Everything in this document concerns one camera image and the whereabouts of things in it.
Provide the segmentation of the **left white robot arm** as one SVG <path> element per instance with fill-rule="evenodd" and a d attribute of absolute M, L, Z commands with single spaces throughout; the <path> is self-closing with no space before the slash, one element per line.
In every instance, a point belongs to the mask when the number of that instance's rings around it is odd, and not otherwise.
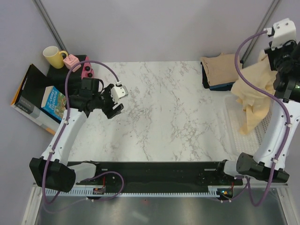
<path fill-rule="evenodd" d="M 127 88 L 117 82 L 99 90 L 100 83 L 102 80 L 97 78 L 83 78 L 80 89 L 67 97 L 67 108 L 51 143 L 40 158 L 32 158 L 29 164 L 38 186 L 69 192 L 83 174 L 92 184 L 102 181 L 103 173 L 92 165 L 79 165 L 79 172 L 68 166 L 71 148 L 90 113 L 100 109 L 111 119 L 124 108 L 118 102 L 128 96 Z"/>

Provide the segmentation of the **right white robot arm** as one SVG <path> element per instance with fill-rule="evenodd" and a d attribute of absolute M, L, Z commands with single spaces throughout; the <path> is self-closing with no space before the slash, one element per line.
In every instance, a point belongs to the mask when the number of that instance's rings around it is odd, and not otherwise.
<path fill-rule="evenodd" d="M 242 68 L 230 97 L 225 98 L 226 123 L 239 157 L 224 160 L 215 180 L 226 184 L 232 177 L 248 176 L 268 183 L 285 183 L 285 160 L 300 123 L 300 58 L 294 39 L 272 41 L 258 61 Z"/>

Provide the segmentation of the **cream yellow t shirt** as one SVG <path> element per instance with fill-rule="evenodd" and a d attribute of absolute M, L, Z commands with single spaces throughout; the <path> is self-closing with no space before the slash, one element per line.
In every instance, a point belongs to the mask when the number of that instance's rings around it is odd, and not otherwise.
<path fill-rule="evenodd" d="M 268 55 L 263 50 L 259 53 L 257 63 L 242 69 L 241 73 L 254 86 L 269 94 L 275 94 L 273 83 L 277 73 L 270 69 Z M 251 88 L 241 78 L 233 84 L 231 93 L 238 97 L 237 102 L 246 113 L 240 133 L 247 135 L 267 116 L 271 99 Z"/>

